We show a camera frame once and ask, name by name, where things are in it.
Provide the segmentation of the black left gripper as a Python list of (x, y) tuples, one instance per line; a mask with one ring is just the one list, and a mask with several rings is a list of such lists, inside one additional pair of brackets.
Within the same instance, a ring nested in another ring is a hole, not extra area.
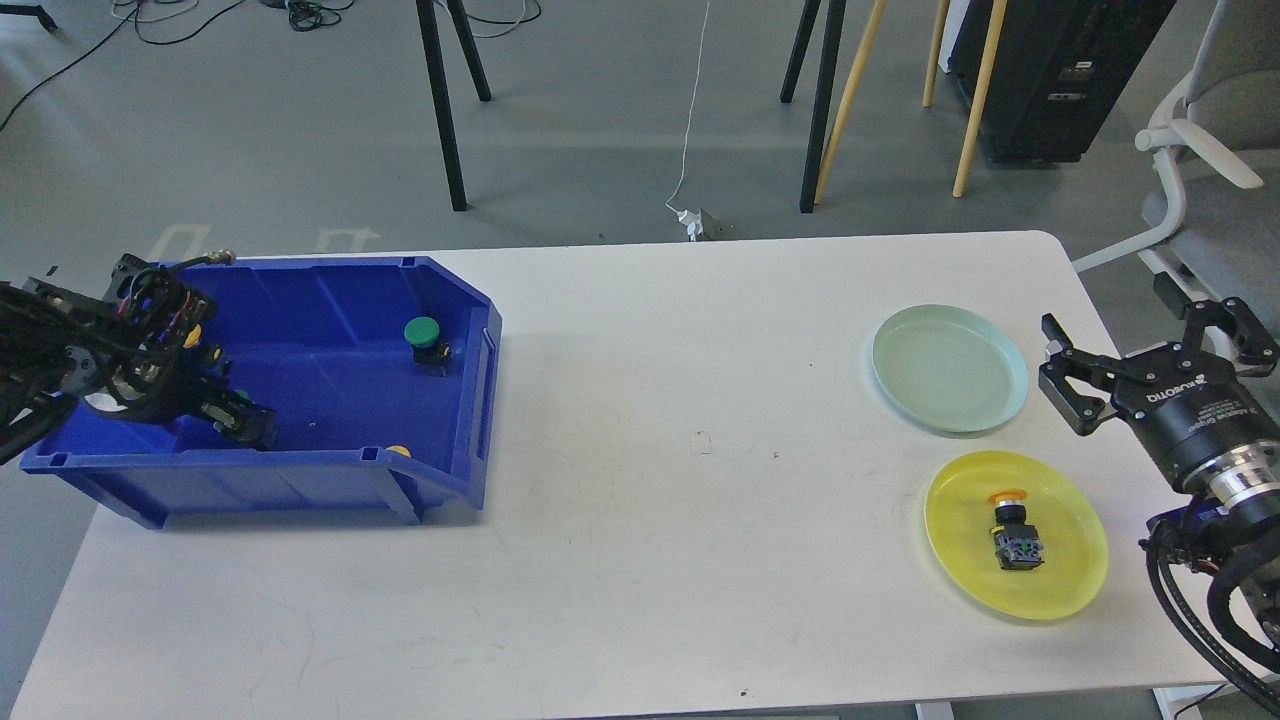
[(165, 424), (179, 416), (211, 423), (225, 438), (260, 451), (276, 443), (276, 411), (253, 402), (227, 384), (227, 357), (220, 345), (201, 340), (178, 348), (166, 360), (116, 359), (90, 342), (79, 343), (90, 366), (90, 391), (81, 400), (90, 411), (113, 420)]

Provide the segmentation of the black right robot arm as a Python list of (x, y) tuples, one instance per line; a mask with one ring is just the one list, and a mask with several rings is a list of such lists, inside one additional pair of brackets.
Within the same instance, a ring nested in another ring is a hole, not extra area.
[(1243, 299), (1190, 299), (1166, 273), (1153, 287), (1180, 338), (1110, 357), (1078, 348), (1047, 314), (1038, 386), (1078, 436), (1124, 421), (1187, 496), (1146, 524), (1149, 584), (1190, 647), (1276, 715), (1277, 692), (1254, 666), (1279, 666), (1279, 430), (1245, 379), (1276, 370), (1277, 341)]

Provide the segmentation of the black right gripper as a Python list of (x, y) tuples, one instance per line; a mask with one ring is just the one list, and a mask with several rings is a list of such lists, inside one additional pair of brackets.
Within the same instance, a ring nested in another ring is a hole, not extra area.
[(1197, 475), (1204, 464), (1242, 447), (1277, 447), (1277, 423), (1236, 379), (1271, 375), (1277, 341), (1243, 299), (1193, 300), (1166, 272), (1155, 275), (1153, 291), (1184, 323), (1172, 355), (1130, 363), (1080, 351), (1046, 313), (1037, 384), (1076, 436), (1089, 436), (1115, 416), (1112, 396), (1126, 380), (1125, 423), (1171, 488), (1196, 493), (1204, 488)]

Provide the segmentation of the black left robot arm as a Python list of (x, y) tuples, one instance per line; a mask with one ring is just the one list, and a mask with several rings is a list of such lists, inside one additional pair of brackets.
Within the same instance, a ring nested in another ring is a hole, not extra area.
[(4, 283), (3, 460), (54, 433), (82, 404), (155, 425), (195, 416), (233, 442), (271, 448), (275, 413), (229, 386), (230, 363), (204, 333), (218, 306), (180, 278), (234, 260), (229, 250), (170, 265), (125, 254), (101, 299), (33, 277)]

